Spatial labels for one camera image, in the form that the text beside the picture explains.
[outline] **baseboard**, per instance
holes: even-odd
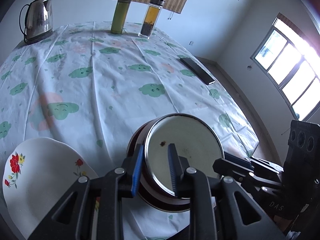
[[[246,97],[246,95],[242,92],[242,90],[240,89],[240,87],[238,87],[238,85],[234,82],[234,80],[228,75],[228,73],[215,61],[206,59],[206,58],[201,58],[201,57],[196,57],[202,64],[209,64],[212,66],[215,66],[224,76],[225,78],[230,82],[230,84],[235,88],[235,90],[238,92],[239,96],[241,97],[241,99],[244,101],[244,103],[247,105],[248,110],[251,112],[251,114],[253,115],[253,117],[256,119],[258,125],[260,126],[264,136],[266,137],[270,149],[271,149],[271,154],[274,157],[274,159],[276,160],[277,164],[281,165],[281,161],[278,155],[278,152],[276,150],[276,147],[271,139],[271,136],[268,133],[267,128],[265,127],[263,121],[261,120],[260,116],[258,115],[257,111],[255,110],[255,108],[253,107],[253,105],[251,104],[251,102],[248,100],[248,98]]]

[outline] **tablecloth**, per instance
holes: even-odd
[[[50,137],[103,176],[121,165],[141,125],[169,113],[202,119],[225,150],[252,155],[259,141],[251,125],[216,78],[204,85],[180,62],[191,57],[203,66],[191,53],[157,28],[147,40],[137,36],[141,24],[126,23],[121,35],[110,27],[62,26],[12,51],[0,67],[2,171],[22,141]],[[161,212],[138,197],[123,206],[125,239],[166,239],[189,223],[189,212]]]

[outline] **stainless steel kettle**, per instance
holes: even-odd
[[[26,44],[33,44],[48,38],[52,33],[52,0],[34,0],[28,6],[25,17],[25,29],[22,31],[20,24],[21,12],[19,16],[20,30],[23,33],[23,40]]]

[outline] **kettle handle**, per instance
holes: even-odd
[[[27,10],[27,13],[26,13],[26,18],[25,18],[25,20],[24,20],[24,31],[22,31],[20,19],[21,19],[22,10],[23,10],[23,8],[25,8],[25,6],[29,6],[29,7],[28,7],[28,10]],[[23,34],[24,37],[26,36],[25,31],[26,31],[27,16],[28,16],[28,13],[29,13],[29,9],[30,9],[30,4],[24,5],[24,6],[22,7],[22,9],[21,9],[21,11],[20,11],[20,15],[19,15],[19,26],[20,26],[20,30],[21,30],[21,32],[22,32],[22,34]]]

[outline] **kettle base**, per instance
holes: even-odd
[[[46,31],[46,32],[44,32],[44,33],[41,33],[40,35],[37,35],[37,36],[34,36],[34,37],[32,37],[32,38],[27,39],[26,44],[30,45],[30,44],[37,43],[37,42],[39,42],[39,41],[42,41],[42,40],[50,37],[52,34],[53,34],[52,29],[51,29],[51,30],[48,30],[48,31]]]

